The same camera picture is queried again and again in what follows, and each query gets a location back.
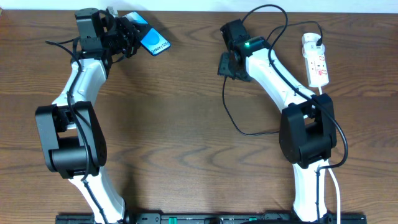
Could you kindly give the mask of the blue Galaxy smartphone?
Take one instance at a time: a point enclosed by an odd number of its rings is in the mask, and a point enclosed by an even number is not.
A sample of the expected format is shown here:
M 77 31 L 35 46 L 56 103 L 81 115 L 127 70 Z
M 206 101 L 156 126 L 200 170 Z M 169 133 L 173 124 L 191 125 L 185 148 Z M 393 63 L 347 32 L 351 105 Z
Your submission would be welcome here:
M 139 31 L 141 45 L 152 56 L 157 56 L 171 48 L 171 43 L 136 11 L 130 12 L 124 17 Z

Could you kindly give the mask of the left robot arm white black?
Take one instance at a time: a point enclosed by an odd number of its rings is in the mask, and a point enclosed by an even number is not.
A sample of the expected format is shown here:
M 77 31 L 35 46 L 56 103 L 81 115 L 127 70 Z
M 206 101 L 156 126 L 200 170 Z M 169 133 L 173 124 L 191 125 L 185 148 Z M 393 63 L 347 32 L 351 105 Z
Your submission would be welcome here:
M 45 164 L 69 180 L 93 211 L 93 223 L 135 223 L 127 203 L 105 169 L 106 141 L 94 111 L 108 79 L 114 55 L 132 57 L 150 25 L 137 12 L 119 17 L 112 7 L 75 12 L 79 36 L 69 42 L 47 41 L 71 56 L 72 72 L 61 94 L 35 111 Z

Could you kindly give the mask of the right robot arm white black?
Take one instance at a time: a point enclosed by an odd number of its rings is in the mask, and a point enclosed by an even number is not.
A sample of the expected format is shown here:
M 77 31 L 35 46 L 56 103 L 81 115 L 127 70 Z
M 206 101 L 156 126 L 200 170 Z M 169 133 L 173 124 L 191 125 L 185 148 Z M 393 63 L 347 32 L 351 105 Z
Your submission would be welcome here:
M 242 20 L 231 21 L 220 31 L 228 50 L 220 58 L 219 75 L 256 80 L 277 105 L 280 148 L 294 168 L 293 210 L 302 222 L 319 221 L 327 213 L 323 170 L 336 146 L 331 98 L 301 85 L 280 63 L 270 43 L 251 37 Z

